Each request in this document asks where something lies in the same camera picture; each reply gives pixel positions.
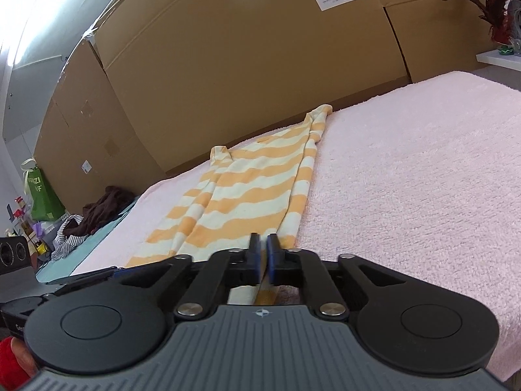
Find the person's left hand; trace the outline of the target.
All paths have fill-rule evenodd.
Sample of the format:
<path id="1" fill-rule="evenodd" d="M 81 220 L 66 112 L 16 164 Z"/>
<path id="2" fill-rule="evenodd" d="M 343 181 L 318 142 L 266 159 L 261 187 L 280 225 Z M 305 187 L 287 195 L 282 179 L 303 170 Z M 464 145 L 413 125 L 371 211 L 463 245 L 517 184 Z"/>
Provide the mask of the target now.
<path id="1" fill-rule="evenodd" d="M 11 338 L 11 351 L 15 356 L 17 363 L 20 368 L 30 377 L 35 377 L 35 374 L 38 372 L 38 366 L 29 351 L 26 347 L 26 344 L 18 338 Z"/>

